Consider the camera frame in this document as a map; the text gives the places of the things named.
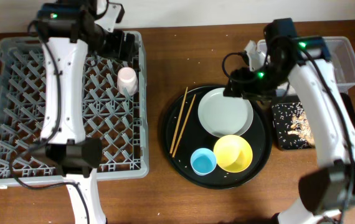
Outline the grey ceramic plate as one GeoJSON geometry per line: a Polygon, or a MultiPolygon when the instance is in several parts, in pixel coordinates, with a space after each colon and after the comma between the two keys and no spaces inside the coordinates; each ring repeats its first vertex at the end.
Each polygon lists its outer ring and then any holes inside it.
{"type": "Polygon", "coordinates": [[[207,92],[199,102],[197,115],[201,126],[211,135],[243,135],[253,121],[249,100],[224,96],[225,88],[207,92]]]}

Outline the wooden chopstick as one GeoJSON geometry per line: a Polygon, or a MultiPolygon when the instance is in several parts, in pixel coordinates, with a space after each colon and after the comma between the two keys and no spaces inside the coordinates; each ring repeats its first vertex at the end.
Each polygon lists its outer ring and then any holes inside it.
{"type": "Polygon", "coordinates": [[[191,111],[192,111],[192,107],[193,107],[193,104],[195,102],[195,99],[196,99],[196,94],[193,96],[192,98],[192,101],[191,101],[191,104],[190,104],[190,107],[187,111],[187,115],[185,117],[185,120],[184,120],[184,123],[183,123],[183,126],[182,126],[182,129],[181,129],[181,132],[179,133],[179,137],[177,139],[177,142],[176,142],[176,145],[175,145],[175,148],[174,148],[174,151],[173,151],[173,154],[172,154],[172,158],[175,158],[175,155],[176,155],[176,152],[178,150],[178,147],[179,147],[179,143],[181,141],[181,138],[182,138],[182,135],[184,133],[184,130],[185,130],[185,127],[186,127],[186,123],[190,117],[190,114],[191,114],[191,111]]]}
{"type": "Polygon", "coordinates": [[[175,127],[175,130],[174,130],[174,135],[173,135],[173,140],[172,140],[171,148],[170,148],[170,150],[169,150],[169,153],[170,153],[170,154],[172,154],[173,151],[174,151],[175,142],[176,142],[176,137],[177,137],[177,134],[178,134],[178,129],[179,129],[179,125],[180,125],[180,121],[181,121],[181,116],[182,116],[182,112],[183,112],[184,105],[185,105],[185,101],[186,101],[187,92],[188,92],[188,87],[186,87],[186,89],[185,89],[184,96],[183,96],[183,100],[182,100],[182,102],[181,102],[181,108],[180,108],[180,111],[179,111],[179,115],[178,115],[178,117],[177,117],[177,122],[176,122],[176,127],[175,127]]]}

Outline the pink cup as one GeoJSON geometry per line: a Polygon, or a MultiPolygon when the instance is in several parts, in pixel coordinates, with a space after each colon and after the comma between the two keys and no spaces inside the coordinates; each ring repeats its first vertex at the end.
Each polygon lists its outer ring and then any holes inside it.
{"type": "Polygon", "coordinates": [[[138,78],[134,69],[130,67],[119,69],[117,88],[124,96],[133,96],[138,91],[138,78]]]}

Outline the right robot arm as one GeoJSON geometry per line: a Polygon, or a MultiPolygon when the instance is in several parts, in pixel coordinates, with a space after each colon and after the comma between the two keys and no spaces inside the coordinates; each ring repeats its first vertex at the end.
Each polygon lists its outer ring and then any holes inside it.
{"type": "Polygon", "coordinates": [[[315,140],[318,170],[298,183],[299,197],[272,223],[342,223],[355,206],[355,128],[334,76],[331,54],[320,36],[300,37],[290,18],[263,30],[267,51],[241,53],[246,67],[228,74],[224,95],[266,101],[288,83],[296,91],[315,140]]]}

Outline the blue cup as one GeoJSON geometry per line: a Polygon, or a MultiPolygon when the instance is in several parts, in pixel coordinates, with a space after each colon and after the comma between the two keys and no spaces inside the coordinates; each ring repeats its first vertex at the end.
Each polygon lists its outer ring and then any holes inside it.
{"type": "Polygon", "coordinates": [[[217,166],[217,159],[210,149],[199,148],[192,153],[190,164],[195,174],[204,176],[214,171],[217,166]]]}

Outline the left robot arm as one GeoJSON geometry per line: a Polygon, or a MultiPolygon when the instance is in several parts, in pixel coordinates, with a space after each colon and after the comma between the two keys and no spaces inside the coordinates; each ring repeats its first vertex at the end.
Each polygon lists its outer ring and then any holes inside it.
{"type": "Polygon", "coordinates": [[[107,222],[97,187],[102,143],[83,127],[83,74],[89,53],[130,57],[124,33],[114,30],[124,14],[116,2],[56,1],[43,4],[34,21],[45,56],[45,118],[29,153],[61,175],[76,223],[107,222]]]}

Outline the yellow bowl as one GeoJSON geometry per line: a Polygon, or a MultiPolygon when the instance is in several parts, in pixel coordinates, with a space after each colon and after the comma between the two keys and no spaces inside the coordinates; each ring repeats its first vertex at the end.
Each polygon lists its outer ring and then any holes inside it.
{"type": "Polygon", "coordinates": [[[226,135],[216,141],[213,153],[217,165],[231,173],[239,173],[248,169],[253,161],[253,151],[250,144],[237,135],[226,135]]]}

